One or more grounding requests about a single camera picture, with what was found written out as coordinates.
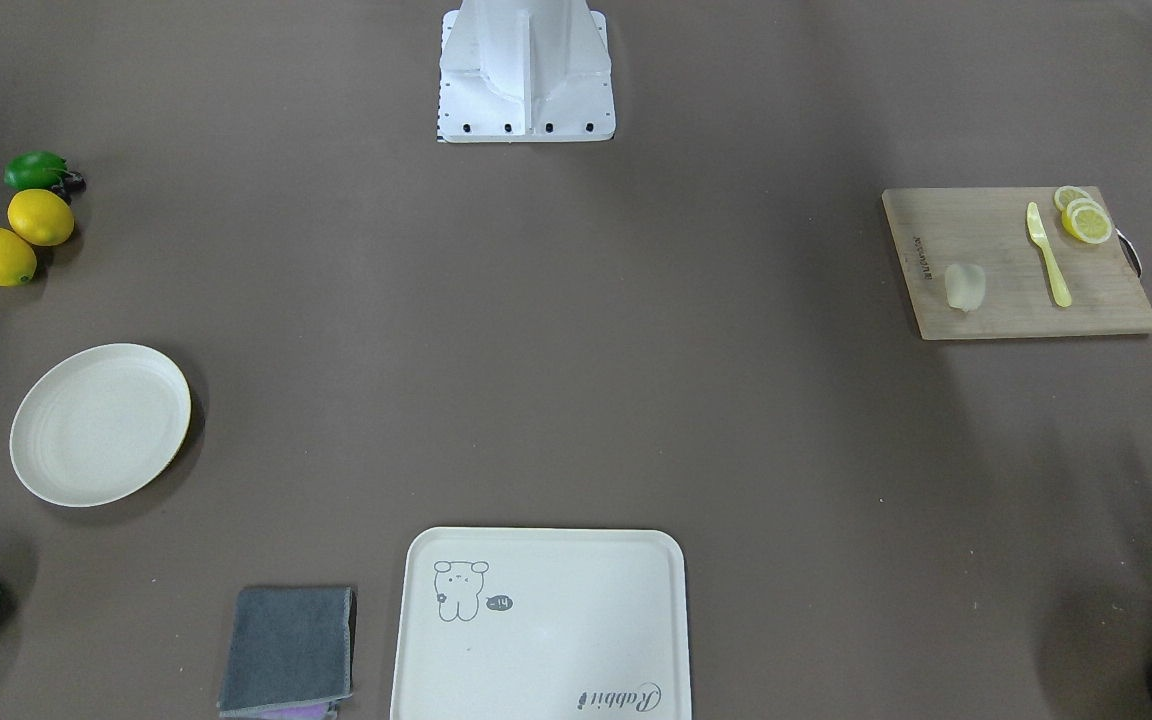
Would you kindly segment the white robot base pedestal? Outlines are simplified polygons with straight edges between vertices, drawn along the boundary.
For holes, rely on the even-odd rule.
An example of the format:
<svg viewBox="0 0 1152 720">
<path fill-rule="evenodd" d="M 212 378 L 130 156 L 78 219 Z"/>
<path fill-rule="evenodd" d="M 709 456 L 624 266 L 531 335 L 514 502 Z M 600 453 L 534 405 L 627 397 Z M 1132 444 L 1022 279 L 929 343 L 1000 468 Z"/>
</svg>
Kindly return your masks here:
<svg viewBox="0 0 1152 720">
<path fill-rule="evenodd" d="M 435 141 L 611 141 L 607 18 L 585 1 L 463 1 L 444 14 Z"/>
</svg>

